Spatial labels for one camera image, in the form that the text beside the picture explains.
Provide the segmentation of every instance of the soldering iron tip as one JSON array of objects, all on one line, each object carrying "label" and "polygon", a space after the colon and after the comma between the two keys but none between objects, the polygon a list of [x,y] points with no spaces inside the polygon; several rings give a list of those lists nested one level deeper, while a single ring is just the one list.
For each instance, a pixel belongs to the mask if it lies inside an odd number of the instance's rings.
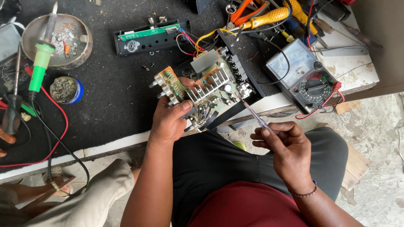
[{"label": "soldering iron tip", "polygon": [[53,11],[52,11],[52,13],[53,13],[53,14],[56,14],[56,12],[57,12],[57,1],[56,1],[55,5],[53,6]]}]

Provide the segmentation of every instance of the yellow screwdriver handle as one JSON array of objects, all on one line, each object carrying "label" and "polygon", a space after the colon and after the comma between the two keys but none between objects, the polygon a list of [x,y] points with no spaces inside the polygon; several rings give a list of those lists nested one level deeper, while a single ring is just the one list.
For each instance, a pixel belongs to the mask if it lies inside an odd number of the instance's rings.
[{"label": "yellow screwdriver handle", "polygon": [[290,15],[290,9],[285,7],[280,7],[276,10],[272,10],[271,12],[260,16],[260,17],[253,17],[250,21],[246,22],[244,25],[244,29],[246,28],[256,28],[258,26],[264,24],[271,24],[277,21],[281,21],[287,18]]},{"label": "yellow screwdriver handle", "polygon": [[[300,22],[302,22],[304,25],[307,24],[307,20],[309,17],[303,12],[302,7],[296,0],[289,0],[290,3],[292,3],[293,7],[293,12],[292,16],[296,17]],[[284,0],[283,1],[283,6],[289,8],[289,4]],[[313,33],[313,35],[316,35],[318,33],[317,29],[313,26],[313,22],[310,22],[310,31]]]}]

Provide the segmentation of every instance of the black pants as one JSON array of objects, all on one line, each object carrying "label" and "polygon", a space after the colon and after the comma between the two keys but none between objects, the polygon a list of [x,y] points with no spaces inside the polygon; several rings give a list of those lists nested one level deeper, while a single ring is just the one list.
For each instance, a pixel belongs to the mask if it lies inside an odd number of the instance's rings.
[{"label": "black pants", "polygon": [[[335,201],[345,174],[348,146],[328,127],[305,135],[311,141],[311,177]],[[210,193],[237,181],[262,183],[291,197],[275,173],[273,157],[245,152],[216,132],[178,140],[173,150],[173,227],[185,227],[195,208]]]}]

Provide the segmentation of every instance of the maroon shirt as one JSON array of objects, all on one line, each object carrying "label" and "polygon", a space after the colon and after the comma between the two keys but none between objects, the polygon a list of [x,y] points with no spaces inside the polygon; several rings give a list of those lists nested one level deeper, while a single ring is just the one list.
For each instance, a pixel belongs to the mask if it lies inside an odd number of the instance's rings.
[{"label": "maroon shirt", "polygon": [[211,193],[194,211],[188,227],[308,226],[295,201],[260,183],[239,181]]}]

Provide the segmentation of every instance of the bracelet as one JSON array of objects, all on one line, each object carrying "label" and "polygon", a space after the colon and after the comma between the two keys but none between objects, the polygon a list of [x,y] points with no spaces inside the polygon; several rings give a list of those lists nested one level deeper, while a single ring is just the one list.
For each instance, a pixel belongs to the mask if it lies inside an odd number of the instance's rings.
[{"label": "bracelet", "polygon": [[309,193],[309,194],[306,194],[306,195],[299,195],[299,194],[296,194],[296,193],[294,193],[294,192],[291,192],[291,194],[294,195],[294,196],[296,196],[296,197],[300,197],[300,198],[309,197],[309,196],[314,195],[314,193],[316,193],[316,191],[317,191],[317,182],[316,182],[315,180],[313,180],[313,179],[312,179],[312,181],[313,181],[314,185],[316,186],[316,187],[314,188],[314,191],[313,191],[313,192],[311,192],[311,193]]}]

